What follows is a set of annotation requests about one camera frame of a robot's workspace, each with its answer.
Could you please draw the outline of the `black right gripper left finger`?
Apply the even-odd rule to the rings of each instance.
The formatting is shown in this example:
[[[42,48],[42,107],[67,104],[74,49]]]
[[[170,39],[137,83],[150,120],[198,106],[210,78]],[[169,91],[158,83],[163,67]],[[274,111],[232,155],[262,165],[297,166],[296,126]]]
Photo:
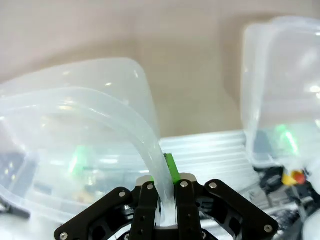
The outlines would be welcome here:
[[[117,187],[54,232],[56,240],[150,240],[159,195],[153,181]]]

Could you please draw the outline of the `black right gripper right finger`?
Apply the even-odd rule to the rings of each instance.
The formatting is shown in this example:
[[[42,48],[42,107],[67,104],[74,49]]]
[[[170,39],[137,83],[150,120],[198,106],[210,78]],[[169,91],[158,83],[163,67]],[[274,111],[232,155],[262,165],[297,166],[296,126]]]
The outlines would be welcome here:
[[[200,215],[213,219],[234,240],[271,240],[278,222],[219,179],[204,185],[180,176],[171,154],[164,155],[173,183],[180,240],[214,240]]]

